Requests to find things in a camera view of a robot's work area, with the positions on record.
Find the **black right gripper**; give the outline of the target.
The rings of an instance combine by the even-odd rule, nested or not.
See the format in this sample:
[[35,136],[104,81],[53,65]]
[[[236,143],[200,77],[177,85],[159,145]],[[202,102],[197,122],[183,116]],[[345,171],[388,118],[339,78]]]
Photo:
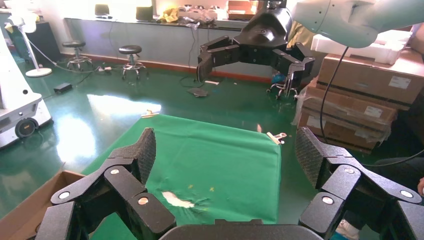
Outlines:
[[238,61],[256,65],[270,65],[273,61],[273,68],[286,77],[309,77],[316,58],[301,42],[287,48],[291,27],[288,9],[261,10],[233,39],[225,35],[200,46],[197,81],[204,82],[215,67]]

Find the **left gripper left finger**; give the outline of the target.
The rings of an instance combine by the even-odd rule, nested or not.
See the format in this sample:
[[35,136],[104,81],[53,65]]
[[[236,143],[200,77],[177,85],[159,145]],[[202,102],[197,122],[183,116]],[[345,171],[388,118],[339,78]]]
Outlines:
[[131,145],[114,149],[94,172],[51,196],[38,240],[87,240],[104,218],[117,214],[138,240],[158,240],[175,216],[146,183],[156,159],[156,136],[145,128]]

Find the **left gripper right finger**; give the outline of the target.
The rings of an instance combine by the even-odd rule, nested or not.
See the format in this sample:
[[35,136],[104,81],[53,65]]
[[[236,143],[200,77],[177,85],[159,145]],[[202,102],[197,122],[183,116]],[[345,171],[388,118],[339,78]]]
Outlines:
[[345,148],[321,142],[307,127],[295,139],[296,158],[318,194],[299,224],[330,239],[346,211],[354,212],[382,240],[421,240],[424,207],[412,189],[366,169]]

